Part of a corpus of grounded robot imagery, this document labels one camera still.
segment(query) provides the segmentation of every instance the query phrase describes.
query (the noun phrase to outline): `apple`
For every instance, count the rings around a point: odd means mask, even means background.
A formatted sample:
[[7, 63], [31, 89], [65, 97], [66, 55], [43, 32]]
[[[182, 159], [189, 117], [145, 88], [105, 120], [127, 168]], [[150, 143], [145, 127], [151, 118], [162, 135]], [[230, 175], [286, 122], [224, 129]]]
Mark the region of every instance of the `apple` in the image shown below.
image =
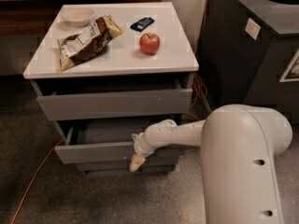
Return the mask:
[[145, 33], [140, 37], [139, 47], [143, 53], [154, 55], [160, 47], [160, 38], [154, 33]]

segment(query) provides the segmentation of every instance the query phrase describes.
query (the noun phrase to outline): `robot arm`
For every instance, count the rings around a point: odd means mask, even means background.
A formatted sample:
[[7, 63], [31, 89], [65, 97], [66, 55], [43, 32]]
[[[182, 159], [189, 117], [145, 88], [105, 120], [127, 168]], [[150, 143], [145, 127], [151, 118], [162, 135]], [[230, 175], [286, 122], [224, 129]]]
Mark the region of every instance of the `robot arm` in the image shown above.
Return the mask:
[[208, 224], [284, 223], [274, 157], [291, 143], [292, 127], [276, 110], [226, 105], [204, 121], [167, 119], [133, 138], [131, 171], [156, 148], [201, 147]]

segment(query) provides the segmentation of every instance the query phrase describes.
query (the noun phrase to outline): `beige bowl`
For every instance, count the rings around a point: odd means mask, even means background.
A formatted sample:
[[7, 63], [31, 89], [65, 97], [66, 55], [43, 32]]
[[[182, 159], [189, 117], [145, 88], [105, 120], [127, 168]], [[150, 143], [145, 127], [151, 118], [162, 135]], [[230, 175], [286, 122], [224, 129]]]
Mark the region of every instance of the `beige bowl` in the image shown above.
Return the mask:
[[87, 26], [91, 22], [94, 12], [88, 8], [65, 8], [62, 18], [75, 27]]

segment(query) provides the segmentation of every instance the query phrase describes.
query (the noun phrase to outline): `drawer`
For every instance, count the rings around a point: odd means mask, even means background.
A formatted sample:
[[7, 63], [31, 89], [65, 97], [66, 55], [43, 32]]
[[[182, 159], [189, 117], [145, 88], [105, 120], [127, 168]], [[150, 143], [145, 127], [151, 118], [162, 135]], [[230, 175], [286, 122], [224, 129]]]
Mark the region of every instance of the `drawer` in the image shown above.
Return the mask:
[[[142, 133], [152, 123], [167, 118], [173, 117], [77, 120], [69, 129], [65, 146], [58, 146], [55, 151], [64, 164], [84, 164], [84, 169], [100, 169], [101, 165], [103, 170], [128, 168], [135, 153], [132, 133]], [[177, 163], [176, 158], [184, 152], [179, 146], [160, 148], [147, 160], [147, 165]]]
[[46, 89], [41, 89], [43, 96], [37, 101], [51, 121], [188, 112], [192, 89], [182, 88], [177, 77], [119, 79], [84, 78], [66, 84], [60, 80], [53, 86], [48, 81], [41, 83]]

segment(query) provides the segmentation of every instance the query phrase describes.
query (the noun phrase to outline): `gray floor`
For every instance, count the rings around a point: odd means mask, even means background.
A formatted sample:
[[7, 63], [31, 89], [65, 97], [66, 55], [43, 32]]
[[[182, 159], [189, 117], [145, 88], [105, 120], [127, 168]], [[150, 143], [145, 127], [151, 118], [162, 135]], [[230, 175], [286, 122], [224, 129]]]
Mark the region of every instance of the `gray floor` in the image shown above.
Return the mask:
[[[61, 139], [21, 77], [0, 77], [0, 223], [10, 223], [37, 167]], [[197, 115], [205, 117], [202, 104]], [[299, 127], [277, 158], [286, 224], [299, 219]], [[15, 223], [204, 224], [200, 150], [191, 148], [169, 174], [86, 177], [52, 154]]]

